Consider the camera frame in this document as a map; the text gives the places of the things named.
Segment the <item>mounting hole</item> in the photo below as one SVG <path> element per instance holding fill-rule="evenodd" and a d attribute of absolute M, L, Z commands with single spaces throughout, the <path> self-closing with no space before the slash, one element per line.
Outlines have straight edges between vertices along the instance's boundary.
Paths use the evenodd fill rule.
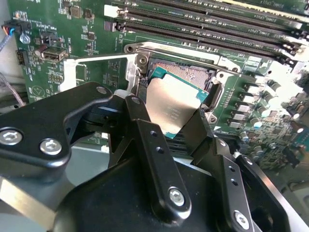
<path fill-rule="evenodd" d="M 147 62 L 147 60 L 144 57 L 140 58 L 140 63 L 141 64 L 145 64 L 146 62 Z"/>
<path fill-rule="evenodd" d="M 157 137 L 157 136 L 158 136 L 158 134 L 157 134 L 154 130 L 152 130 L 152 131 L 150 132 L 150 134 L 151 134 L 152 136 L 154 136 L 154 137 Z"/>
<path fill-rule="evenodd" d="M 160 153 L 160 154 L 163 154 L 163 153 L 164 153 L 163 148 L 161 148 L 161 147 L 159 147 L 159 146 L 156 148 L 156 151 L 157 151 L 158 153 Z"/>
<path fill-rule="evenodd" d="M 126 51 L 130 53 L 133 52 L 133 47 L 131 46 L 126 47 Z"/>
<path fill-rule="evenodd" d="M 231 179 L 231 181 L 232 181 L 233 185 L 238 186 L 238 183 L 237 183 L 237 181 L 236 181 L 236 180 Z"/>
<path fill-rule="evenodd" d="M 232 166 L 228 166 L 228 168 L 232 171 L 235 172 L 235 169 Z"/>
<path fill-rule="evenodd" d="M 136 104 L 140 104 L 140 100 L 136 97 L 133 97 L 132 101 L 135 102 Z"/>
<path fill-rule="evenodd" d="M 215 123 L 216 121 L 217 121 L 217 119 L 214 118 L 214 117 L 212 117 L 212 118 L 210 119 L 210 122 L 211 122 L 211 123 Z"/>

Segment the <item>integrated circuit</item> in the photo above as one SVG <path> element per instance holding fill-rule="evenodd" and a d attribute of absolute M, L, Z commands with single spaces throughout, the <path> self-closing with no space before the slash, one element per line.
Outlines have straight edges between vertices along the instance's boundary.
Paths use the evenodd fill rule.
<path fill-rule="evenodd" d="M 70 14 L 75 18 L 82 17 L 82 9 L 79 6 L 71 6 L 70 7 Z"/>
<path fill-rule="evenodd" d="M 90 9 L 84 9 L 84 18 L 86 20 L 90 20 L 91 19 L 91 10 Z"/>
<path fill-rule="evenodd" d="M 96 35 L 94 34 L 94 32 L 88 32 L 88 40 L 95 40 L 96 39 Z"/>

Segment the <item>screw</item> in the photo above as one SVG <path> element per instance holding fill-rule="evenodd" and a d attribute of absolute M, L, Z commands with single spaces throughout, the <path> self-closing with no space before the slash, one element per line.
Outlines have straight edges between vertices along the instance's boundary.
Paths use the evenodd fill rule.
<path fill-rule="evenodd" d="M 46 139 L 40 144 L 41 152 L 47 155 L 58 155 L 62 149 L 60 142 L 55 139 Z"/>
<path fill-rule="evenodd" d="M 249 222 L 247 218 L 238 210 L 234 211 L 234 218 L 236 219 L 236 222 L 245 230 L 249 229 Z"/>
<path fill-rule="evenodd" d="M 101 87 L 101 86 L 98 86 L 98 87 L 97 87 L 97 91 L 98 91 L 99 93 L 101 93 L 101 94 L 106 94 L 106 93 L 107 93 L 106 90 L 105 90 L 105 88 L 103 88 L 103 87 Z"/>
<path fill-rule="evenodd" d="M 225 143 L 222 139 L 219 139 L 219 143 L 220 143 L 222 146 L 226 146 L 226 143 Z"/>
<path fill-rule="evenodd" d="M 169 191 L 169 198 L 177 206 L 182 206 L 184 204 L 184 196 L 176 188 L 173 188 Z"/>
<path fill-rule="evenodd" d="M 252 161 L 248 158 L 248 157 L 245 157 L 245 160 L 247 161 L 248 164 L 252 165 Z"/>
<path fill-rule="evenodd" d="M 132 101 L 135 102 L 136 104 L 140 104 L 140 100 L 136 97 L 133 97 Z"/>
<path fill-rule="evenodd" d="M 22 33 L 19 37 L 19 41 L 23 44 L 29 44 L 31 42 L 31 38 L 28 35 Z"/>
<path fill-rule="evenodd" d="M 3 145 L 16 145 L 22 139 L 22 134 L 15 130 L 4 130 L 0 132 L 0 143 Z"/>

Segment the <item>black connector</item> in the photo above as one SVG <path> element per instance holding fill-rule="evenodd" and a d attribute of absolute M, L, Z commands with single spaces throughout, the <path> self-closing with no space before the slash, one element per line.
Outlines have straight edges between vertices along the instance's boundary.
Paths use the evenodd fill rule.
<path fill-rule="evenodd" d="M 29 22 L 11 19 L 9 21 L 5 21 L 1 27 L 15 29 L 15 33 L 22 34 L 24 31 L 31 29 L 31 24 Z"/>
<path fill-rule="evenodd" d="M 19 65 L 23 66 L 29 66 L 29 58 L 28 58 L 28 52 L 26 50 L 17 50 L 16 51 L 17 61 Z"/>
<path fill-rule="evenodd" d="M 294 38 L 298 40 L 305 39 L 306 41 L 309 41 L 309 33 L 306 30 L 293 30 L 291 34 Z"/>

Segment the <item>connector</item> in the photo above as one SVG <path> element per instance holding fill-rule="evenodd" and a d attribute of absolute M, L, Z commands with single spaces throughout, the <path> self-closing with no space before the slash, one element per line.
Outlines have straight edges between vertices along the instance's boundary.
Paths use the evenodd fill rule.
<path fill-rule="evenodd" d="M 7 28 L 8 31 L 14 29 L 15 33 L 22 34 L 26 30 L 31 29 L 31 24 L 29 22 L 11 19 L 9 21 L 5 21 L 1 27 Z"/>

